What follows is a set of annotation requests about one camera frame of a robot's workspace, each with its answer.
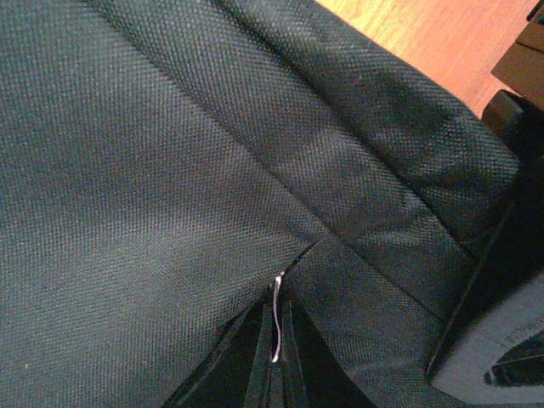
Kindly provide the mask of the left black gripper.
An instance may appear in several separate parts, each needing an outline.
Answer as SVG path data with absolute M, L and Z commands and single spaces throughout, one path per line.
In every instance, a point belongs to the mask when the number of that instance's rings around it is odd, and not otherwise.
M 513 202 L 428 363 L 439 391 L 474 407 L 543 404 L 543 7 L 492 69 L 484 124 L 521 161 Z

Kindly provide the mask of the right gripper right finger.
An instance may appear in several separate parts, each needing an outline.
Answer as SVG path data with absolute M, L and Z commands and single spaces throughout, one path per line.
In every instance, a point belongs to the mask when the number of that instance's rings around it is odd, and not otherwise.
M 373 407 L 349 378 L 303 307 L 282 304 L 282 370 L 287 407 Z

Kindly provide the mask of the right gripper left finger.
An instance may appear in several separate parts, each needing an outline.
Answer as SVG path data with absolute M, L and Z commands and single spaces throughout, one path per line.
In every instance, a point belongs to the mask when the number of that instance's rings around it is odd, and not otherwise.
M 163 404 L 165 407 L 242 407 L 258 341 L 271 340 L 268 302 L 255 303 L 230 320 L 210 354 Z

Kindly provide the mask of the black student bag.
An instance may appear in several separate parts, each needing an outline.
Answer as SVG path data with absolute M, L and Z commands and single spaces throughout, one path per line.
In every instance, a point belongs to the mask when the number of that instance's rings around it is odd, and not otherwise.
M 1 4 L 1 404 L 157 407 L 280 273 L 380 407 L 518 158 L 311 1 Z

